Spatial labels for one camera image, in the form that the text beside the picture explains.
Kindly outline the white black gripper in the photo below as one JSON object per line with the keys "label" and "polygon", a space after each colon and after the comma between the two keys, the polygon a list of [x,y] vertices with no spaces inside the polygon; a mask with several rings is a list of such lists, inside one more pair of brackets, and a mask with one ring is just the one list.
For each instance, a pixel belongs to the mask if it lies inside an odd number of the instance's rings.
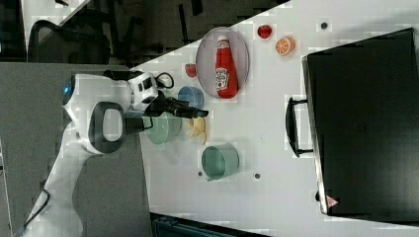
{"label": "white black gripper", "polygon": [[[130,106],[127,109],[128,118],[159,117],[164,113],[161,89],[174,87],[173,77],[162,72],[155,76],[151,72],[130,71],[127,82],[131,88]],[[188,101],[180,101],[173,97],[166,99],[170,107],[187,108]],[[175,110],[173,116],[177,118],[196,119],[205,118],[208,111],[202,110]]]}

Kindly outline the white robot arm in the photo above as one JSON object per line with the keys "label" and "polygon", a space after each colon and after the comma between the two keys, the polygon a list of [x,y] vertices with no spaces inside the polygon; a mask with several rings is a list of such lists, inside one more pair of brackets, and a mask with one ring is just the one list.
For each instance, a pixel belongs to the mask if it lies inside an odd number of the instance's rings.
{"label": "white robot arm", "polygon": [[82,221],[73,192],[87,159],[118,151],[126,139],[129,113],[203,119],[209,113],[167,98],[166,86],[150,72],[107,70],[77,73],[62,88],[62,107],[70,117],[59,152],[30,216],[14,237],[81,237]]}

